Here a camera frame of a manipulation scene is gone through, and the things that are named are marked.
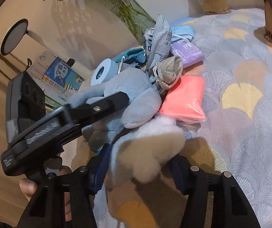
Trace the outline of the person's left hand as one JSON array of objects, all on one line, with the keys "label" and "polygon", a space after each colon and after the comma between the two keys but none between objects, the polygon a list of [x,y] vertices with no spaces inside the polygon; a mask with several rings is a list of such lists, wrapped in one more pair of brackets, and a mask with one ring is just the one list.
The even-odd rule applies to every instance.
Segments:
[{"label": "person's left hand", "polygon": [[[64,174],[71,173],[72,170],[68,166],[62,166],[59,176]],[[25,195],[25,197],[30,201],[33,194],[36,192],[38,186],[35,182],[29,180],[29,179],[22,179],[19,182],[19,187],[21,192]],[[71,205],[70,205],[70,194],[68,192],[64,193],[64,213],[65,213],[65,220],[71,221],[72,220],[72,214],[71,214]]]}]

